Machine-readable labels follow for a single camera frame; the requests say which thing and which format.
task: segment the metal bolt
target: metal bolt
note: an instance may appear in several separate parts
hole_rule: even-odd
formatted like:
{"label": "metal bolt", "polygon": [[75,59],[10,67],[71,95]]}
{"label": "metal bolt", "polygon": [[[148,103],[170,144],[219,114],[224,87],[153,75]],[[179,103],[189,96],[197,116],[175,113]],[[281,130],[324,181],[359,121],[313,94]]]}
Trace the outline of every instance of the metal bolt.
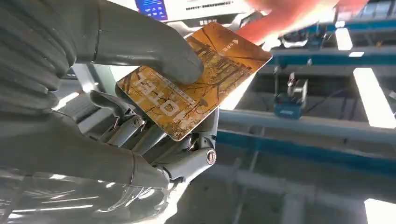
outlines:
{"label": "metal bolt", "polygon": [[209,165],[213,165],[216,162],[216,152],[213,149],[206,154],[206,161]]}
{"label": "metal bolt", "polygon": [[141,117],[136,116],[132,123],[134,127],[138,128],[143,125],[143,119]]}

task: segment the wire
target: wire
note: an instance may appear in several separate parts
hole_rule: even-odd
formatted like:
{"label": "wire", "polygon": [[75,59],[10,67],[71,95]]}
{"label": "wire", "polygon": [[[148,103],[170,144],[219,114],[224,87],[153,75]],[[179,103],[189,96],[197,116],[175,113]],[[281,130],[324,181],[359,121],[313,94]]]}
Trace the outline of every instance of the wire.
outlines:
{"label": "wire", "polygon": [[309,113],[310,111],[312,111],[313,109],[315,109],[317,106],[321,105],[321,104],[324,103],[326,100],[328,100],[330,97],[336,96],[337,94],[342,93],[343,91],[348,90],[348,89],[349,89],[349,88],[347,87],[347,88],[344,88],[344,89],[337,90],[337,91],[333,92],[332,94],[330,94],[329,96],[327,96],[327,97],[324,98],[323,100],[317,102],[315,105],[313,105],[312,107],[308,108],[308,109],[305,111],[305,113]]}

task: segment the ceiling light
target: ceiling light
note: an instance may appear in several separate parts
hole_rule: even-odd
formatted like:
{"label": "ceiling light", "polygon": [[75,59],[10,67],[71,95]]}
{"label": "ceiling light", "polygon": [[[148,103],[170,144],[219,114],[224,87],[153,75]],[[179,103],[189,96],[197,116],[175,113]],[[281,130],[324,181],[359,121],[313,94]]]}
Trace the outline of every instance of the ceiling light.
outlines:
{"label": "ceiling light", "polygon": [[93,204],[90,205],[81,205],[81,206],[70,206],[70,207],[59,207],[59,208],[46,208],[46,209],[38,209],[38,211],[53,211],[53,210],[66,210],[66,209],[84,209],[90,208]]}
{"label": "ceiling light", "polygon": [[220,109],[223,110],[233,110],[239,103],[243,94],[248,89],[250,83],[253,81],[255,74],[252,74],[247,78],[241,85],[239,85],[234,91],[232,91],[220,104]]}
{"label": "ceiling light", "polygon": [[60,198],[60,197],[63,197],[63,196],[65,196],[65,195],[58,195],[58,196],[52,197],[51,199],[57,199],[57,198]]}
{"label": "ceiling light", "polygon": [[81,198],[64,199],[64,200],[57,200],[57,201],[48,201],[48,202],[42,202],[42,203],[45,204],[45,203],[55,203],[55,202],[71,202],[71,201],[79,201],[79,200],[94,199],[94,198],[98,198],[98,197],[99,197],[99,196],[81,197]]}
{"label": "ceiling light", "polygon": [[394,224],[396,220],[396,204],[367,199],[364,202],[368,224]]}
{"label": "ceiling light", "polygon": [[72,99],[78,97],[80,94],[78,92],[71,93],[64,98],[59,100],[59,103],[56,107],[52,108],[54,111],[61,109],[62,107],[66,106],[66,103],[71,101]]}
{"label": "ceiling light", "polygon": [[112,187],[113,185],[115,185],[114,182],[108,183],[108,184],[106,185],[106,188],[110,188],[110,187]]}
{"label": "ceiling light", "polygon": [[337,21],[335,23],[336,28],[343,28],[345,26],[345,21]]}
{"label": "ceiling light", "polygon": [[52,175],[52,176],[50,177],[50,179],[57,179],[57,180],[60,180],[60,179],[64,179],[65,177],[66,177],[65,175],[54,174],[54,175]]}
{"label": "ceiling light", "polygon": [[361,57],[363,56],[364,52],[351,52],[349,54],[350,57]]}
{"label": "ceiling light", "polygon": [[356,68],[354,77],[370,126],[395,128],[396,119],[371,68]]}
{"label": "ceiling light", "polygon": [[335,31],[338,50],[350,50],[353,47],[351,36],[347,28],[338,28]]}
{"label": "ceiling light", "polygon": [[20,218],[20,217],[22,217],[23,215],[18,215],[18,214],[14,214],[14,213],[11,213],[9,216],[8,216],[8,218]]}

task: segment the orange card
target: orange card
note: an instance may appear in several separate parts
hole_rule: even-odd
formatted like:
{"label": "orange card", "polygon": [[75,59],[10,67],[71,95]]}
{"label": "orange card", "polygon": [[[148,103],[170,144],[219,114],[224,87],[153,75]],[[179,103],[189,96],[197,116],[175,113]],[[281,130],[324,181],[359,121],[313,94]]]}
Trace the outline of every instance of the orange card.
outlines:
{"label": "orange card", "polygon": [[205,67],[195,83],[172,83],[145,66],[117,83],[175,141],[182,140],[272,58],[269,52],[215,22],[186,41]]}

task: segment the blue screen display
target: blue screen display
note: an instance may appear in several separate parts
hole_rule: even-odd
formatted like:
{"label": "blue screen display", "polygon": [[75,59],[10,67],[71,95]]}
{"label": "blue screen display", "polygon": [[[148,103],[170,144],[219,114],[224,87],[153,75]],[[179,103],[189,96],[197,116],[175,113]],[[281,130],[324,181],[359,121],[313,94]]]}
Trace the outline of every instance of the blue screen display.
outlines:
{"label": "blue screen display", "polygon": [[163,0],[135,0],[140,13],[148,17],[162,21],[167,20],[165,4]]}

